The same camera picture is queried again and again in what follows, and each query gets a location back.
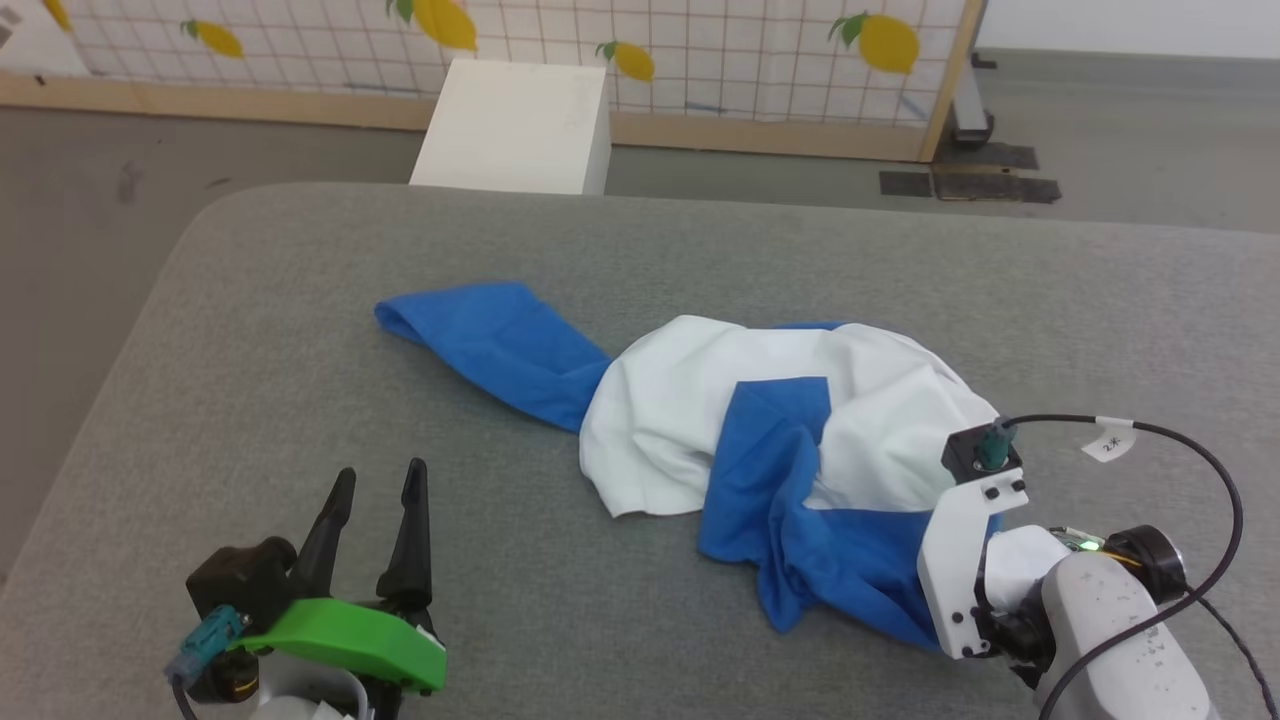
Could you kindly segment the grey metal stand foot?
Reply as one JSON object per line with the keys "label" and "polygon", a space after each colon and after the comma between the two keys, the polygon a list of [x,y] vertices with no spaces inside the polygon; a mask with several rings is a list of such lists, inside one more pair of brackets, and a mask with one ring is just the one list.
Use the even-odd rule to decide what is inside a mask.
{"label": "grey metal stand foot", "polygon": [[951,140],[969,149],[978,149],[989,142],[995,129],[995,117],[987,111],[977,82],[977,70],[995,69],[998,65],[970,51],[955,88],[951,106]]}

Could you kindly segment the white panel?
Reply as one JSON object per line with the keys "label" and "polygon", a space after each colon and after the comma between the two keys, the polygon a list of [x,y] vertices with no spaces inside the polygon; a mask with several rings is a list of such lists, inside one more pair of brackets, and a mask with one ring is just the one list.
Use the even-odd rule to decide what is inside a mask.
{"label": "white panel", "polygon": [[0,70],[28,76],[88,77],[58,3],[0,0]]}

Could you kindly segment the grey fabric sofa cushion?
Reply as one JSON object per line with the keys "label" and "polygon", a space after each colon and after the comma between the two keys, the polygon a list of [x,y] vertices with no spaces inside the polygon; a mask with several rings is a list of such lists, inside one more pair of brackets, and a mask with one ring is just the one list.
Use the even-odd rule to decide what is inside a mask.
{"label": "grey fabric sofa cushion", "polygon": [[164,664],[214,550],[301,542],[358,474],[367,600],[429,468],[445,689],[404,720],[1036,720],[998,661],[824,609],[773,632],[698,519],[614,520],[576,439],[381,331],[378,301],[527,284],[608,354],[681,314],[913,337],[1002,414],[1180,430],[1244,503],[1211,592],[1280,701],[1280,237],[654,199],[283,184],[178,241],[0,593],[0,720],[178,720]]}

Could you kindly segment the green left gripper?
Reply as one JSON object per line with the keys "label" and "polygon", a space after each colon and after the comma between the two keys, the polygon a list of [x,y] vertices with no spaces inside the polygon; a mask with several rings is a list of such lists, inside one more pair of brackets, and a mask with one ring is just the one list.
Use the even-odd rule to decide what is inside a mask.
{"label": "green left gripper", "polygon": [[419,693],[443,691],[447,648],[436,638],[429,614],[433,568],[426,462],[412,457],[406,473],[396,547],[376,584],[381,605],[330,597],[356,482],[353,468],[339,471],[298,551],[285,579],[298,597],[268,630],[247,633],[232,647],[251,653],[283,652]]}

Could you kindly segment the blue and white garment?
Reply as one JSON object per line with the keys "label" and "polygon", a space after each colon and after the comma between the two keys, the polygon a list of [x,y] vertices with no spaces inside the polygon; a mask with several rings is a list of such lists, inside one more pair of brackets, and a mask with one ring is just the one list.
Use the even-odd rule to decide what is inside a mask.
{"label": "blue and white garment", "polygon": [[608,356],[520,283],[380,301],[379,325],[579,437],[614,518],[698,512],[698,550],[756,571],[771,625],[826,605],[937,650],[916,570],[955,432],[996,411],[940,356],[864,324],[682,315]]}

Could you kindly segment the white rectangular pedestal box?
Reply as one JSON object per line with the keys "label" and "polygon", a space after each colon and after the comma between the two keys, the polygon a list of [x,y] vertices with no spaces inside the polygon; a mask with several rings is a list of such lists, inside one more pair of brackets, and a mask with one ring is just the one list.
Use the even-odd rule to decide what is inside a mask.
{"label": "white rectangular pedestal box", "polygon": [[612,151],[607,79],[602,67],[454,59],[408,183],[604,193]]}

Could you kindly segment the lemon print partition wooden frame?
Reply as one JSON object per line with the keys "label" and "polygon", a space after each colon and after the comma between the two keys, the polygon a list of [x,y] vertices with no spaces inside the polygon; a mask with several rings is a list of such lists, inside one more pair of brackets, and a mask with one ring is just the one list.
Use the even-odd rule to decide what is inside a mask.
{"label": "lemon print partition wooden frame", "polygon": [[602,67],[625,145],[929,161],[986,0],[49,0],[0,108],[425,129],[454,59]]}

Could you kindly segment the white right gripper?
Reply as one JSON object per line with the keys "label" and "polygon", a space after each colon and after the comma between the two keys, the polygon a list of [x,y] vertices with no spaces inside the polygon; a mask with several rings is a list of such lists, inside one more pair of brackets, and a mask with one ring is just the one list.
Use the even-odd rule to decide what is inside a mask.
{"label": "white right gripper", "polygon": [[941,650],[951,659],[995,651],[995,615],[1016,610],[1070,548],[1043,527],[989,532],[991,520],[1028,503],[1023,473],[1005,470],[940,496],[923,536],[918,574]]}

